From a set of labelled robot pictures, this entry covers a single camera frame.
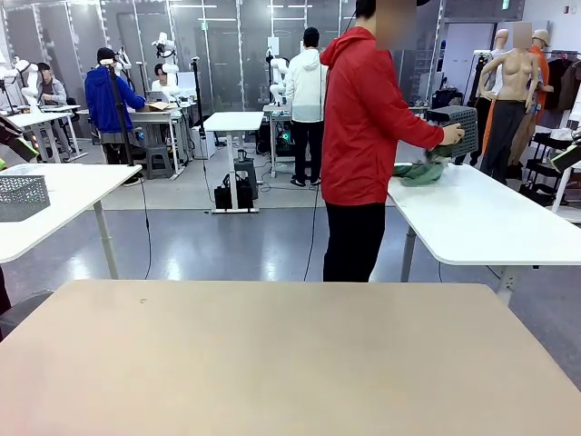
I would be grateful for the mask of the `person's right hand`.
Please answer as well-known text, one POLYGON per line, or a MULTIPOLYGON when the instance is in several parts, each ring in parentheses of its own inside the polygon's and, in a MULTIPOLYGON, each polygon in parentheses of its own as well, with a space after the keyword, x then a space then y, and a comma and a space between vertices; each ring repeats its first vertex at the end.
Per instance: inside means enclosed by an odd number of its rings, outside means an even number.
POLYGON ((444 126, 442 130, 444 137, 440 143, 441 145, 457 144, 465 135, 465 131, 461 124, 449 124, 444 126))

